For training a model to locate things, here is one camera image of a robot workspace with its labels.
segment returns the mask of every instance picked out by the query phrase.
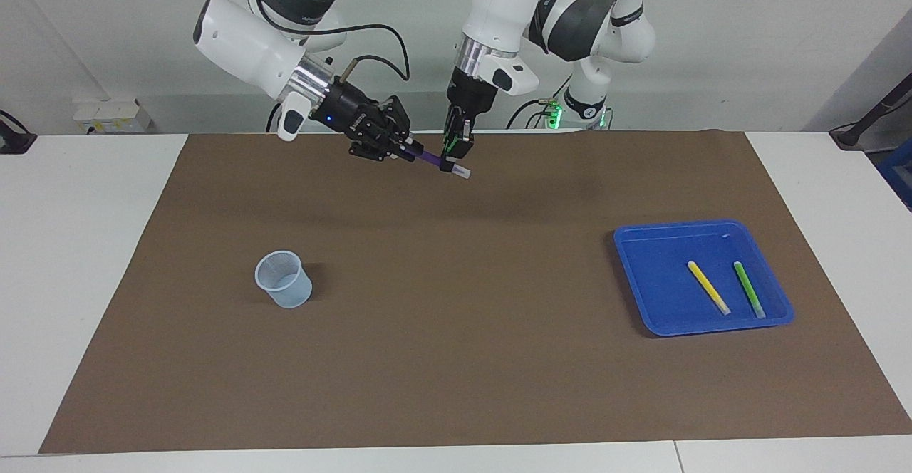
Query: marker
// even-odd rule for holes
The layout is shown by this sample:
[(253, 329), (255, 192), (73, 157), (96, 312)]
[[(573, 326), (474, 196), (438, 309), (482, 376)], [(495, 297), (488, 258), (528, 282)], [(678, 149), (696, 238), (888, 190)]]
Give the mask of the marker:
[(700, 267), (697, 266), (697, 263), (690, 261), (687, 264), (687, 268), (690, 269), (690, 272), (693, 273), (693, 276), (697, 278), (697, 281), (700, 282), (700, 285), (705, 289), (706, 294), (712, 298), (712, 301), (715, 302), (716, 307), (719, 308), (719, 311), (722, 311), (722, 314), (725, 316), (732, 314), (732, 310), (729, 309), (729, 306), (722, 299), (719, 291), (716, 291), (716, 288), (713, 287), (713, 284), (709, 279), (706, 278), (706, 274), (701, 271)]
[(750, 307), (753, 307), (753, 313), (757, 315), (757, 318), (766, 318), (766, 311), (763, 311), (763, 306), (760, 305), (760, 299), (757, 298), (757, 292), (753, 291), (753, 285), (750, 284), (750, 278), (747, 276), (747, 272), (744, 271), (744, 265), (740, 264), (740, 261), (736, 261), (735, 272), (738, 273), (738, 279), (742, 282), (742, 287), (744, 292), (747, 294), (747, 298), (750, 301)]

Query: table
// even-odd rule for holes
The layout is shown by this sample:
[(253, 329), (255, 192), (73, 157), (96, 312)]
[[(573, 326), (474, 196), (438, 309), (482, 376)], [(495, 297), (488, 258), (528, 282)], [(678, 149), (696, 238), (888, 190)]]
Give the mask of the table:
[[(826, 135), (749, 139), (906, 411), (912, 214)], [(0, 161), (0, 473), (6, 471), (905, 471), (912, 437), (30, 457), (162, 193), (183, 135), (43, 137)], [(870, 304), (871, 298), (879, 304)]]

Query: cup rim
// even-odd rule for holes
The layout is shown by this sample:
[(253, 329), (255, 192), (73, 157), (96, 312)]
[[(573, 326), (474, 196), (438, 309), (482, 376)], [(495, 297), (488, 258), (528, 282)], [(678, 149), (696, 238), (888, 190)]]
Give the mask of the cup rim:
[[(260, 268), (261, 268), (261, 266), (263, 266), (263, 263), (267, 259), (270, 259), (272, 256), (277, 256), (280, 254), (289, 254), (292, 256), (292, 258), (294, 258), (294, 262), (296, 262), (296, 264), (297, 264), (297, 272), (294, 272), (294, 278), (291, 279), (290, 281), (288, 281), (287, 284), (276, 286), (276, 288), (267, 288), (260, 282)], [(271, 252), (271, 253), (265, 255), (263, 259), (260, 259), (259, 263), (256, 263), (256, 269), (254, 270), (254, 281), (256, 282), (257, 286), (260, 287), (260, 289), (263, 289), (263, 291), (265, 291), (267, 293), (276, 293), (277, 291), (284, 291), (284, 289), (289, 288), (290, 285), (294, 284), (294, 282), (297, 281), (297, 279), (299, 279), (301, 277), (301, 269), (302, 269), (302, 265), (301, 265), (301, 258), (299, 258), (299, 255), (292, 252), (291, 250), (276, 250), (276, 252)]]

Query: blue tray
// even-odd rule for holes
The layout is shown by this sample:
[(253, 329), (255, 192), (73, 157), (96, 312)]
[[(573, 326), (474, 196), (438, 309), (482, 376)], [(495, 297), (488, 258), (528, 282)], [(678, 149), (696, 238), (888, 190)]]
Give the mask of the blue tray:
[[(643, 323), (658, 336), (715, 333), (791, 323), (794, 311), (747, 227), (735, 220), (621, 227), (621, 261)], [(696, 261), (729, 305), (724, 316), (687, 267)], [(742, 262), (766, 318), (757, 318), (733, 263)]]

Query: translucent cup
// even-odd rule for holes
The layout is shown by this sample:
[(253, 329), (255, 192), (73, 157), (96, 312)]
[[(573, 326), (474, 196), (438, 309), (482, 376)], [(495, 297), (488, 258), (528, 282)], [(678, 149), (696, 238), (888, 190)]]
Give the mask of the translucent cup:
[(314, 285), (304, 273), (301, 259), (287, 250), (278, 250), (260, 259), (254, 280), (283, 308), (299, 307), (314, 291)]

